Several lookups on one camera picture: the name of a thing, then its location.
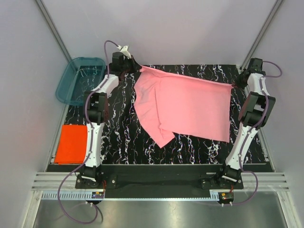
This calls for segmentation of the pink t shirt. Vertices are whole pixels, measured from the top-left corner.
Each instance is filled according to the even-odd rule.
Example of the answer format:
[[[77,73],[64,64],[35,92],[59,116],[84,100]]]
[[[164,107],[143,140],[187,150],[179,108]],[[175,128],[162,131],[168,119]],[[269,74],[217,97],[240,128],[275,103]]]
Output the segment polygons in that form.
[[[134,108],[159,147],[176,133],[229,142],[232,85],[144,66],[134,85]]]

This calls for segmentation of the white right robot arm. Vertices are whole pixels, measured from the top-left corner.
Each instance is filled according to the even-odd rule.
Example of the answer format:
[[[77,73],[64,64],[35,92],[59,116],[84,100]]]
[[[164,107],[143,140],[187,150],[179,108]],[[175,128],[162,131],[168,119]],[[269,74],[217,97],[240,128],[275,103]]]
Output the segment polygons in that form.
[[[250,92],[238,116],[240,126],[232,151],[215,177],[220,188],[228,188],[241,180],[246,153],[258,131],[267,123],[276,103],[276,98],[266,88],[266,73],[263,70],[245,70],[238,76],[235,85],[248,86]]]

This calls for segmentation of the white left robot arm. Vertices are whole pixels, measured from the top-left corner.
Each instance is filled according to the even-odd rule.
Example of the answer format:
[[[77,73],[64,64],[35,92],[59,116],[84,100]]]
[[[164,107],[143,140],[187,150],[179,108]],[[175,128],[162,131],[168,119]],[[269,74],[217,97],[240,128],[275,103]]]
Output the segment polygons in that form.
[[[107,66],[104,79],[92,91],[84,94],[84,114],[87,127],[85,158],[79,169],[80,180],[92,188],[98,188],[103,181],[101,174],[101,135],[109,118],[108,97],[123,81],[126,73],[136,73],[141,66],[128,51],[114,52],[112,62]]]

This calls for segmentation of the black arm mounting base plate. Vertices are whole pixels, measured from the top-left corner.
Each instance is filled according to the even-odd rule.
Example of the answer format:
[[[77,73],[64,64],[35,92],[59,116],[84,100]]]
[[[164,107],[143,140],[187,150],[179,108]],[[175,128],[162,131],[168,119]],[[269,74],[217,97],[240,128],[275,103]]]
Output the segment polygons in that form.
[[[236,183],[220,180],[220,164],[203,165],[110,165],[101,166],[99,174],[106,182],[108,199],[182,199],[206,198],[209,190],[242,190],[245,178],[271,173],[269,162],[245,164],[245,172]]]

